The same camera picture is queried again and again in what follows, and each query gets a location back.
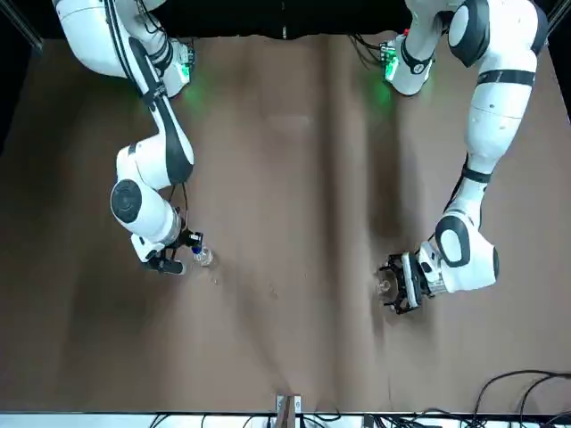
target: brown fabric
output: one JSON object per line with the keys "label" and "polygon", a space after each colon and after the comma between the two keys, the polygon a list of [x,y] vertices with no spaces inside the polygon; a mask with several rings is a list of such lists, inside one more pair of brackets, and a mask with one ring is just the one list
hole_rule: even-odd
{"label": "brown fabric", "polygon": [[[201,42],[173,106],[196,154],[191,226],[219,264],[173,277],[138,265],[109,210],[115,154],[150,115],[47,42],[0,158],[0,407],[272,410],[292,391],[305,410],[468,411],[493,375],[571,369],[571,146],[547,52],[485,198],[498,284],[406,317],[373,298],[371,273],[430,235],[464,158],[476,70],[445,44],[437,59],[405,99],[345,37]],[[484,410],[513,410],[529,382]],[[528,410],[569,392],[541,387]]]}

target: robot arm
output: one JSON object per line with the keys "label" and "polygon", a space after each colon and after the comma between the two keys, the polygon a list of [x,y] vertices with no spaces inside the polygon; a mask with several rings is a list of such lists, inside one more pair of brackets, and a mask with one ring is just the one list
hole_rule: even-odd
{"label": "robot arm", "polygon": [[399,40],[395,44],[399,65],[394,87],[406,95],[420,89],[435,40],[446,27],[452,53],[466,67],[478,63],[479,75],[468,114],[468,155],[436,225],[435,244],[429,239],[415,254],[392,255],[379,269],[381,297],[397,313],[419,307],[423,295],[474,290],[496,282],[498,252],[479,231],[482,202],[492,172],[524,115],[537,55],[546,38],[545,14],[529,0],[467,0],[450,23],[442,13],[449,11],[447,3],[428,3],[433,9],[427,11],[422,0],[407,2],[409,8],[417,8],[411,10],[415,21],[418,17],[425,23],[413,23],[406,39],[401,37],[400,48]]}
{"label": "robot arm", "polygon": [[[171,91],[178,91],[182,80],[161,80],[151,56],[163,62],[158,67],[163,74],[188,64],[180,63],[173,54],[170,63],[164,63],[168,61],[164,55],[174,49],[161,47],[171,43],[166,37],[158,40],[160,43],[155,43],[156,37],[146,40],[157,49],[149,55],[142,41],[123,25],[115,0],[54,0],[54,5],[79,60],[93,71],[127,78],[153,115],[158,134],[124,147],[117,156],[111,208],[115,218],[132,233],[131,242],[141,261],[161,272],[182,274],[184,267],[174,260],[174,251],[181,245],[200,251],[202,235],[188,231],[178,210],[158,191],[169,185],[184,186],[193,170],[194,153],[170,107],[169,89],[165,87],[167,84]],[[134,18],[130,20],[130,27],[136,28]],[[166,257],[167,249],[173,250],[171,259]]]}

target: black cable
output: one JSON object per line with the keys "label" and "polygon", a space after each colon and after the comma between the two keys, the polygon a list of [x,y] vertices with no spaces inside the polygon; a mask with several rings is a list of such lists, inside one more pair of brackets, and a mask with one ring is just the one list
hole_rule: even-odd
{"label": "black cable", "polygon": [[302,423],[305,423],[305,421],[308,421],[308,422],[311,422],[312,424],[314,424],[315,426],[318,426],[319,428],[325,428],[325,425],[323,425],[322,423],[316,421],[315,419],[309,419],[305,415],[301,415],[301,420],[302,420]]}
{"label": "black cable", "polygon": [[157,422],[157,419],[159,419],[159,417],[161,417],[161,415],[157,415],[154,417],[153,421],[149,425],[149,428],[154,428],[154,424]]}
{"label": "black cable", "polygon": [[154,425],[154,427],[152,427],[152,428],[157,428],[157,426],[159,426],[160,424],[162,424],[162,422],[163,422],[167,417],[169,417],[169,416],[170,416],[170,415],[165,415],[165,416],[164,416],[161,420],[159,420],[159,422],[157,422],[157,423]]}
{"label": "black cable", "polygon": [[381,50],[381,46],[379,45],[372,45],[368,42],[365,41],[365,39],[363,38],[363,36],[361,34],[352,34],[353,37],[355,37],[355,39],[361,43],[363,46],[365,46],[367,49],[374,49],[376,51],[380,51]]}
{"label": "black cable", "polygon": [[348,36],[348,38],[349,40],[351,40],[351,44],[353,45],[355,52],[359,56],[360,63],[363,64],[363,67],[365,67],[365,69],[370,70],[370,68],[368,67],[369,65],[375,67],[380,66],[380,61],[371,60],[363,54],[363,52],[359,49],[359,46],[357,45],[357,41],[352,36]]}
{"label": "black cable", "polygon": [[529,394],[531,394],[535,388],[537,388],[542,383],[549,381],[549,379],[553,379],[553,377],[552,376],[542,377],[541,379],[535,381],[525,392],[524,397],[521,399],[521,403],[519,404],[519,426],[520,427],[523,426],[523,424],[524,424],[524,409],[525,409],[525,403],[527,402],[527,397],[529,397]]}
{"label": "black cable", "polygon": [[248,425],[248,423],[257,415],[251,415],[248,419],[246,419],[246,422],[244,422],[244,425],[242,425],[242,428],[246,428],[246,425]]}
{"label": "black cable", "polygon": [[560,419],[561,417],[568,417],[571,416],[571,410],[567,410],[565,412],[561,412],[557,415],[555,415],[554,417],[552,417],[549,421],[547,421],[545,424],[546,425],[551,425],[553,424],[555,421],[557,421],[558,419]]}
{"label": "black cable", "polygon": [[[499,381],[500,379],[504,379],[506,377],[511,377],[511,376],[517,376],[517,375],[544,375],[544,376],[553,376],[553,377],[563,377],[566,379],[571,379],[571,373],[557,373],[557,372],[549,372],[546,370],[516,370],[513,372],[507,372],[504,374],[500,374],[496,377],[493,377],[492,379],[490,379],[488,382],[486,382],[486,384],[484,385],[484,387],[482,388],[482,390],[480,390],[480,393],[478,395],[478,398],[476,400],[476,405],[474,406],[474,411],[472,412],[472,422],[471,424],[474,425],[477,422],[477,413],[478,410],[480,409],[480,405],[482,403],[482,397],[484,396],[484,393],[486,392],[486,390],[495,382]],[[537,386],[539,383],[535,383],[534,385],[532,385],[532,387],[534,388],[535,386]]]}
{"label": "black cable", "polygon": [[164,421],[169,416],[170,415],[158,414],[157,416],[154,417],[153,421],[149,425],[149,428],[156,428],[157,426],[159,426],[162,423],[162,421]]}
{"label": "black cable", "polygon": [[177,190],[177,185],[172,186],[170,189],[169,202],[172,201],[172,196],[175,194],[175,190]]}
{"label": "black cable", "polygon": [[136,0],[137,1],[137,9],[139,10],[139,12],[141,14],[144,14],[146,18],[148,18],[148,20],[153,24],[154,26],[154,31],[151,31],[148,26],[146,25],[146,21],[143,21],[144,25],[145,25],[145,29],[147,31],[147,33],[149,34],[156,34],[158,31],[164,33],[165,30],[162,26],[159,26],[159,24],[157,24],[154,20],[153,20],[153,16],[149,13],[148,9],[146,8],[146,4],[143,0]]}
{"label": "black cable", "polygon": [[321,422],[325,422],[325,423],[335,422],[335,421],[338,421],[339,419],[341,419],[341,414],[339,413],[339,410],[336,409],[335,412],[337,414],[335,416],[332,416],[332,417],[324,417],[324,416],[318,415],[317,413],[314,413],[312,416],[317,417]]}

